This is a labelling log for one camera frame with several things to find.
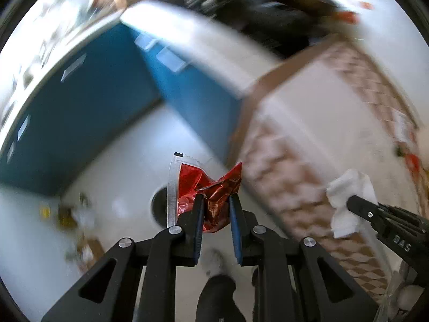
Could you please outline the blue kitchen cabinets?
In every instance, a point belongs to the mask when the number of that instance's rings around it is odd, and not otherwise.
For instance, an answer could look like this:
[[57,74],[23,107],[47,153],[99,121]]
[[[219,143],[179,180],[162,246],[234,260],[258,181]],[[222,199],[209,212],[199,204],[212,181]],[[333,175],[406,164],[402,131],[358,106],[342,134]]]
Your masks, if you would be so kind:
[[121,131],[163,100],[222,161],[242,101],[178,49],[118,24],[52,74],[17,118],[1,181],[57,196]]

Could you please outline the checkered brown tablecloth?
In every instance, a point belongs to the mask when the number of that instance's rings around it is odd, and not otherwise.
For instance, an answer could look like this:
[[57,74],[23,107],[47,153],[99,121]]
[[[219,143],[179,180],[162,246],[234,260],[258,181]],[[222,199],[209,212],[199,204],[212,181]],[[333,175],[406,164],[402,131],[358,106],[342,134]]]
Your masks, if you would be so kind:
[[319,242],[380,302],[399,258],[367,222],[335,238],[326,190],[346,176],[377,201],[428,216],[417,126],[402,97],[349,42],[328,36],[256,80],[243,102],[231,161],[281,225]]

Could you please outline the brown cardboard box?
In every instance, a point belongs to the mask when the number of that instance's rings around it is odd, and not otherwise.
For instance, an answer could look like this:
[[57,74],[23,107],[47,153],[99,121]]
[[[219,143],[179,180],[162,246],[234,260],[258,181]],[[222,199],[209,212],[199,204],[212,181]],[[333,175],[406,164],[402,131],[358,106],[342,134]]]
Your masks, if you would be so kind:
[[83,238],[76,247],[77,263],[82,274],[103,257],[105,250],[97,238]]

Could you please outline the white round trash bin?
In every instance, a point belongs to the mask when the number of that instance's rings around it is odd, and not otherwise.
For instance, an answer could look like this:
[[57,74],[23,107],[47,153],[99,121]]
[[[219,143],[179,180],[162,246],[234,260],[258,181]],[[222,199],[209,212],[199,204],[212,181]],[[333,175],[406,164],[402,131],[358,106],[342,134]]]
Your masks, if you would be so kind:
[[155,222],[161,227],[167,227],[167,187],[157,190],[150,202],[150,211]]

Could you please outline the person's left grey shoe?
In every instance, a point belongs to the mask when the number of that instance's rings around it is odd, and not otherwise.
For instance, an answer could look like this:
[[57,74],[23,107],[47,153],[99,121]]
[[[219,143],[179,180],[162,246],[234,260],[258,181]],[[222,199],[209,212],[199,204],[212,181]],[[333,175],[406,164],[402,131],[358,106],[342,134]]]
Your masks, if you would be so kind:
[[229,268],[224,255],[216,248],[209,248],[201,255],[201,267],[207,278],[228,276]]

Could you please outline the black stove top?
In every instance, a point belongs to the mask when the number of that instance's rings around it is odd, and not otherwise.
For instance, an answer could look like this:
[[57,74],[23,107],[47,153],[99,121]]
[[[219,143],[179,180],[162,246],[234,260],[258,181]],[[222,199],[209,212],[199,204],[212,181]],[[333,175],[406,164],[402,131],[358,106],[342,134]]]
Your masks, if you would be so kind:
[[358,15],[334,0],[160,0],[229,26],[287,59]]

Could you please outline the yellow-capped oil bottle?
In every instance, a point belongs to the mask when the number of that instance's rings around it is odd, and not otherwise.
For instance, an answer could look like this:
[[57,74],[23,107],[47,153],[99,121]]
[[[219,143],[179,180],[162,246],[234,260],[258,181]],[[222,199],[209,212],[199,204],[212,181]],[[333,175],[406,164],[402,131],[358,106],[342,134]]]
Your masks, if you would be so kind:
[[69,206],[59,205],[58,207],[51,207],[42,205],[40,207],[40,215],[43,220],[53,221],[61,230],[75,230],[78,227],[77,221],[75,221],[72,215],[72,208]]

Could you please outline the person's black trouser leg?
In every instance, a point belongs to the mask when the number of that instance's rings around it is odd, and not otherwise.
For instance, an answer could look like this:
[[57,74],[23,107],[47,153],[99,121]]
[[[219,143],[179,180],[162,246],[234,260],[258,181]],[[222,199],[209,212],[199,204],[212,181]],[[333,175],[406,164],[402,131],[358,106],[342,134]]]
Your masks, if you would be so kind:
[[226,275],[211,277],[205,284],[196,308],[196,322],[246,321],[234,302],[236,283]]

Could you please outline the red foil snack wrapper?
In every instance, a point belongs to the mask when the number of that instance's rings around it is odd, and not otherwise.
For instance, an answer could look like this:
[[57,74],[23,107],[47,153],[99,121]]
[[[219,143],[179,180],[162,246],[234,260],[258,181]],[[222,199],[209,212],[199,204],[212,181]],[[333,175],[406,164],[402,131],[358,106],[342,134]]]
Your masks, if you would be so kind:
[[177,223],[181,214],[193,209],[196,196],[206,200],[203,206],[203,231],[214,233],[230,222],[229,198],[239,191],[242,163],[217,180],[212,179],[199,162],[183,153],[174,153],[167,183],[167,226]]

